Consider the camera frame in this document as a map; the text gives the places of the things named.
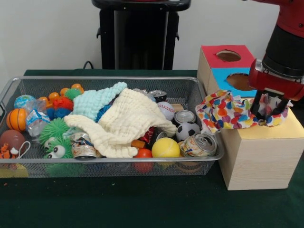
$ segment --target black stand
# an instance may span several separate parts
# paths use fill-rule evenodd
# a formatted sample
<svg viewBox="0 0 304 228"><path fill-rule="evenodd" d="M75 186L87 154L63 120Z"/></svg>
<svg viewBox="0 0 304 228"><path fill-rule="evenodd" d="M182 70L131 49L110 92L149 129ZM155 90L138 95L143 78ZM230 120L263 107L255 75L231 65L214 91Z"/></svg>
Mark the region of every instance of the black stand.
<svg viewBox="0 0 304 228"><path fill-rule="evenodd" d="M103 69L172 70L179 15L190 0L92 0L100 10Z"/></svg>

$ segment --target basket handle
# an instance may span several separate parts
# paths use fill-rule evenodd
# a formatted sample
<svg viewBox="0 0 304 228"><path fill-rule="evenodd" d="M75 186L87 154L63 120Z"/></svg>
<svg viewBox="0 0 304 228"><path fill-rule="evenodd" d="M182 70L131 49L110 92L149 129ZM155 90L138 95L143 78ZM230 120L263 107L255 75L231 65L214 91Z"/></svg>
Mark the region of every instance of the basket handle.
<svg viewBox="0 0 304 228"><path fill-rule="evenodd" d="M2 121L4 120L4 117L6 115L6 109L4 103L0 104L0 126L2 125Z"/></svg>

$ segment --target orange spiky ball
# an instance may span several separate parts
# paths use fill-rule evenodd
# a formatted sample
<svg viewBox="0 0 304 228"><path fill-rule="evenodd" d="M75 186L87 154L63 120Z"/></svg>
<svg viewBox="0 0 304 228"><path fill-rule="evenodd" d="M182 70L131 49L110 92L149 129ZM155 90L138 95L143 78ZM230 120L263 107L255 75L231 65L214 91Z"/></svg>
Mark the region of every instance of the orange spiky ball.
<svg viewBox="0 0 304 228"><path fill-rule="evenodd" d="M54 104L55 110L57 110L59 108L66 108L66 109L72 111L73 107L74 107L74 102L65 96L59 98L58 100L55 100L53 104Z"/></svg>

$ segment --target colorful polka dot fabric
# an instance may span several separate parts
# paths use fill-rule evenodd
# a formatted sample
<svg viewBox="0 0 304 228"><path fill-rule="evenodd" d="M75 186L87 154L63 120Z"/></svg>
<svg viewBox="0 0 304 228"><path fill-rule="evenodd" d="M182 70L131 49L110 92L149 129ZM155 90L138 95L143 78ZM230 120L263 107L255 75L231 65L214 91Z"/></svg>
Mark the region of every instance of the colorful polka dot fabric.
<svg viewBox="0 0 304 228"><path fill-rule="evenodd" d="M268 127L277 126L286 119L288 108L279 115L268 116L265 120L258 120L250 111L251 100L242 100L240 96L233 97L227 90L219 90L216 93L205 97L203 102L196 106L197 116L211 133L215 133L222 128L241 129L256 125ZM270 100L267 95L263 95L260 101L259 113L267 116L277 104L277 100Z"/></svg>

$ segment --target yellow box top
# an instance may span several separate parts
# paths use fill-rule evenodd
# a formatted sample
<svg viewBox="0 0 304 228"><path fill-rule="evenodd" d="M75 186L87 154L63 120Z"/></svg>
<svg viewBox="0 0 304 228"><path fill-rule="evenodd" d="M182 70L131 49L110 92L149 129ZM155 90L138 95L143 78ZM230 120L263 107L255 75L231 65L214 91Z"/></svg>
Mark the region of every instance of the yellow box top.
<svg viewBox="0 0 304 228"><path fill-rule="evenodd" d="M304 128L297 120L295 114L288 110L285 122L276 127L254 126L246 129L239 129L241 139L290 139L304 138Z"/></svg>

